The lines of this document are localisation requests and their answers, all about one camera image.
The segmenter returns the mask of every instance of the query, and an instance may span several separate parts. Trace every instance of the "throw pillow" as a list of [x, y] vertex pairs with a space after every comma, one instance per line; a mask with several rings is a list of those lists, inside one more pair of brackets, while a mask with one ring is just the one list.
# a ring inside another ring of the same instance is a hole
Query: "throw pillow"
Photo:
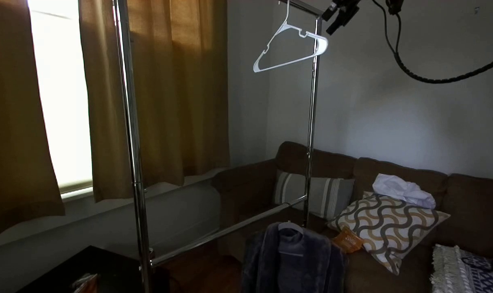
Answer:
[[364, 191], [361, 199], [353, 201], [340, 212], [333, 225], [338, 229], [348, 225], [362, 239], [364, 248], [377, 261], [398, 274], [405, 255], [447, 217], [447, 212], [437, 209]]
[[[291, 203], [304, 193], [305, 175], [278, 170], [274, 203]], [[310, 177], [309, 212], [333, 219], [348, 204], [353, 178]]]

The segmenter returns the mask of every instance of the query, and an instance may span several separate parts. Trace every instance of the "brown couch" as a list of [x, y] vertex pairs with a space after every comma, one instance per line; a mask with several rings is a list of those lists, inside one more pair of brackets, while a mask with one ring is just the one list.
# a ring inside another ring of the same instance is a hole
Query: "brown couch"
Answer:
[[[276, 169], [304, 173], [305, 146], [284, 141], [274, 159], [227, 169], [214, 175], [213, 185], [221, 193], [221, 225], [229, 225], [247, 216], [273, 206]], [[379, 172], [395, 173], [416, 182], [434, 195], [437, 209], [450, 214], [447, 221], [432, 229], [403, 260], [400, 274], [392, 274], [367, 252], [348, 253], [344, 291], [354, 293], [426, 293], [431, 291], [431, 252], [436, 242], [458, 243], [462, 248], [493, 256], [493, 180], [463, 173], [442, 173], [426, 169], [411, 169], [370, 157], [349, 157], [344, 154], [315, 149], [312, 154], [314, 175], [353, 177], [351, 199], [362, 190], [372, 190]], [[252, 230], [263, 229], [278, 219], [302, 221], [302, 212], [288, 208], [274, 216], [263, 217], [222, 239], [222, 253], [242, 258], [244, 240]], [[323, 219], [310, 217], [309, 227], [331, 237], [335, 232]]]

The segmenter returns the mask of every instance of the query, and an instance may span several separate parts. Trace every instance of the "armrest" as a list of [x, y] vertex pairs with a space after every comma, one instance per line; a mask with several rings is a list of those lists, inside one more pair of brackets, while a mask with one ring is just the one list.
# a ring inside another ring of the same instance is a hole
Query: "armrest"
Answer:
[[211, 185], [221, 195], [221, 225], [229, 225], [273, 206], [274, 183], [274, 159], [216, 173]]

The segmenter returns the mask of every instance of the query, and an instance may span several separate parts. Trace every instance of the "folded clothes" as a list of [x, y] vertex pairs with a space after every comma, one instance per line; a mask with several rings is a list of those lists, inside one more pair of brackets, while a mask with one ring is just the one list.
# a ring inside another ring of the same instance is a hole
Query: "folded clothes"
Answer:
[[421, 190], [418, 183], [403, 180], [398, 175], [377, 173], [372, 188], [375, 193], [398, 198], [411, 204], [429, 209], [436, 208], [436, 199], [431, 193]]

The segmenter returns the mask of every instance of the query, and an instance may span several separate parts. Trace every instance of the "curtain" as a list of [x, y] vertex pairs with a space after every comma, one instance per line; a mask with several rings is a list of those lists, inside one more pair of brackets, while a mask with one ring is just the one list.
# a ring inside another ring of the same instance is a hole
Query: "curtain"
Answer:
[[[226, 165], [226, 1], [128, 0], [128, 14], [144, 185], [182, 183], [185, 175]], [[92, 129], [99, 141], [92, 162], [102, 182], [94, 175], [94, 185], [104, 188], [130, 180], [126, 147], [120, 144], [125, 131], [110, 1], [82, 1], [81, 16], [91, 118], [100, 123]]]
[[0, 232], [43, 214], [61, 214], [24, 0], [0, 0]]

